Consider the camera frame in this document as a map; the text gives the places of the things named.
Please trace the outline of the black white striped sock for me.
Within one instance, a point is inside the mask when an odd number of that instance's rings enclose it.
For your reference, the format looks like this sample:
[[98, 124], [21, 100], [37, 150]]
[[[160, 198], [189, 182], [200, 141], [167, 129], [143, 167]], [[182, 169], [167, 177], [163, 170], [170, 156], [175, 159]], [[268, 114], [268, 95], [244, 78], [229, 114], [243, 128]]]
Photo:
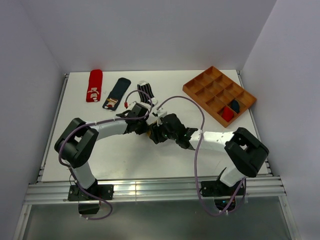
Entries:
[[140, 103], [145, 106], [155, 107], [158, 104], [158, 100], [155, 98], [150, 83], [146, 81], [140, 81], [137, 84], [137, 90], [140, 97]]

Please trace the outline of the red sock with santa pattern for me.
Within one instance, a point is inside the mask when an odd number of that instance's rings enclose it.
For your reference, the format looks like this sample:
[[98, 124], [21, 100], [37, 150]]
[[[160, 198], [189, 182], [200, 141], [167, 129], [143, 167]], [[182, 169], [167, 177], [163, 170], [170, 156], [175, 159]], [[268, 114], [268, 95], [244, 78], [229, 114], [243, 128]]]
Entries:
[[226, 121], [230, 122], [234, 117], [234, 112], [227, 106], [223, 108], [221, 117]]

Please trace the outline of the plain navy ankle sock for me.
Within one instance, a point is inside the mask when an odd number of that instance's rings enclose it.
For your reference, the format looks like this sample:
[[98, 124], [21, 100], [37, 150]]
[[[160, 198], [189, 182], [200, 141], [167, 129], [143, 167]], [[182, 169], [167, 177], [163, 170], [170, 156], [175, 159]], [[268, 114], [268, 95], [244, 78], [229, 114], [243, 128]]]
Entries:
[[231, 103], [230, 103], [230, 108], [237, 114], [240, 113], [240, 105], [239, 103], [234, 99]]

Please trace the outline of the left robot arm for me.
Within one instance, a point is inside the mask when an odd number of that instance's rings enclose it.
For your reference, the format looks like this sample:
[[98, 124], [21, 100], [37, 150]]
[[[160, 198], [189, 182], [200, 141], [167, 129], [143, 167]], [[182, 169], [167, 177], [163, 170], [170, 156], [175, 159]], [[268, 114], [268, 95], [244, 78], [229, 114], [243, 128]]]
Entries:
[[65, 160], [62, 165], [70, 169], [71, 175], [81, 186], [79, 194], [91, 200], [98, 193], [98, 181], [92, 174], [88, 163], [94, 146], [98, 140], [123, 135], [131, 132], [141, 134], [147, 127], [150, 110], [140, 103], [117, 114], [114, 118], [98, 122], [85, 122], [74, 118], [54, 145], [58, 159]]

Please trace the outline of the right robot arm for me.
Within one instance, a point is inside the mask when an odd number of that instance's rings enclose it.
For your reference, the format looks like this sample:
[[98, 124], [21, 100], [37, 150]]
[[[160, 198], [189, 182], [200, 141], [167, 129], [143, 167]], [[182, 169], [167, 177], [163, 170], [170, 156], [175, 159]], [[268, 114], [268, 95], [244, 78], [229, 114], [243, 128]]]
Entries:
[[270, 151], [244, 127], [235, 131], [213, 132], [185, 127], [176, 114], [160, 117], [150, 126], [149, 138], [155, 143], [175, 141], [182, 149], [200, 149], [222, 152], [229, 156], [232, 166], [226, 167], [216, 183], [217, 191], [229, 194], [234, 185], [243, 178], [255, 178]]

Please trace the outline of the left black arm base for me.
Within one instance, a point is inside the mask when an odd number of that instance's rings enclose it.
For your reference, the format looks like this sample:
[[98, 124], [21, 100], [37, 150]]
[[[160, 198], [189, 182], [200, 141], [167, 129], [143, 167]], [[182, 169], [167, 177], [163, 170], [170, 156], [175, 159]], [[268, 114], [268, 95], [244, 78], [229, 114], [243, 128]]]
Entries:
[[[114, 193], [113, 184], [98, 184], [96, 196], [103, 200], [112, 200]], [[88, 201], [96, 201], [97, 199], [87, 195], [77, 185], [69, 187], [67, 200], [69, 202], [78, 202], [78, 212], [81, 215], [95, 215], [100, 210], [101, 203], [82, 203]]]

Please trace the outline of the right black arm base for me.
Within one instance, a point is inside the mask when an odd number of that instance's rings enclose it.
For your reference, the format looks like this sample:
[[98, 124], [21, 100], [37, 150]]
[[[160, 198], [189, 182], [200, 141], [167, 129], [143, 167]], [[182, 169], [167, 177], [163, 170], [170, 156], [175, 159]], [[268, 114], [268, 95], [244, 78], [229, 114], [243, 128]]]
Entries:
[[[211, 180], [211, 181], [201, 181], [201, 188], [200, 194], [202, 197], [226, 197], [226, 198], [219, 198], [214, 200], [215, 207], [222, 211], [230, 202], [230, 199], [234, 192], [236, 191], [238, 185], [241, 183], [241, 180], [236, 182], [236, 184], [232, 187], [228, 187], [227, 185], [223, 184], [219, 180]], [[244, 201], [244, 195], [246, 194], [247, 190], [247, 181], [244, 180], [243, 183], [240, 185], [239, 190], [237, 191], [235, 196], [242, 196], [241, 201]], [[227, 211], [234, 211], [237, 208], [237, 201], [236, 197], [231, 201]]]

